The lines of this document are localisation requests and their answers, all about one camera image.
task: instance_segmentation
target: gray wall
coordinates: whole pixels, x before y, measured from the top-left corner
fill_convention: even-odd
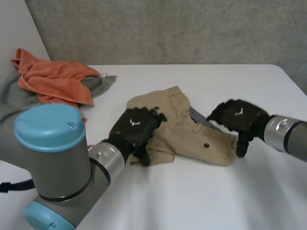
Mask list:
[[[0,85],[14,72],[11,59],[20,47],[49,60],[24,0],[0,0]]]
[[[307,0],[26,3],[52,60],[275,64],[307,93]]]

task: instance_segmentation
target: black glove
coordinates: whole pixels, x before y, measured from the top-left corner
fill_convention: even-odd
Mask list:
[[[145,146],[155,130],[165,121],[167,118],[164,114],[159,114],[154,109],[127,109],[111,129],[109,139],[124,139],[130,152],[138,157],[142,165],[148,166],[150,158]]]
[[[249,141],[252,141],[254,137],[263,140],[265,126],[272,117],[263,109],[249,102],[229,100],[219,104],[207,117],[207,120],[214,120],[230,131],[238,132],[236,155],[244,157],[248,150]]]

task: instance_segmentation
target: khaki pants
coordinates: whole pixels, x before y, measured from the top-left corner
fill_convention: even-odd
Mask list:
[[[176,154],[218,166],[234,161],[237,138],[195,123],[189,115],[190,102],[178,86],[134,97],[127,108],[135,107],[155,108],[167,117],[147,145],[151,165],[174,161]]]

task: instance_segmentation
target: robotic arm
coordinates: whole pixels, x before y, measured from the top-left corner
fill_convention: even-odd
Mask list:
[[[126,110],[109,138],[88,151],[85,125],[76,108],[45,104],[15,111],[1,106],[0,160],[28,170],[33,179],[1,186],[7,187],[5,192],[35,186],[39,196],[24,210],[35,230],[74,230],[130,154],[144,166],[150,164],[145,146],[163,121],[165,116],[155,110]]]
[[[207,120],[239,133],[236,154],[244,157],[249,142],[259,137],[273,148],[307,162],[307,122],[279,115],[242,100],[219,104]]]

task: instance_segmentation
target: white tabletop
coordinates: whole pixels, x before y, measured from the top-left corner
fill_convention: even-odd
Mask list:
[[[175,85],[204,116],[221,102],[241,98],[270,114],[307,120],[307,97],[273,65],[92,67],[118,78],[94,99],[94,107],[83,109],[88,144],[108,136],[130,98]],[[29,177],[0,164],[0,182]],[[0,229],[31,229],[22,210],[36,195],[0,194]],[[307,163],[256,139],[245,158],[226,168],[181,156],[173,163],[126,167],[78,230],[305,230],[306,218]]]

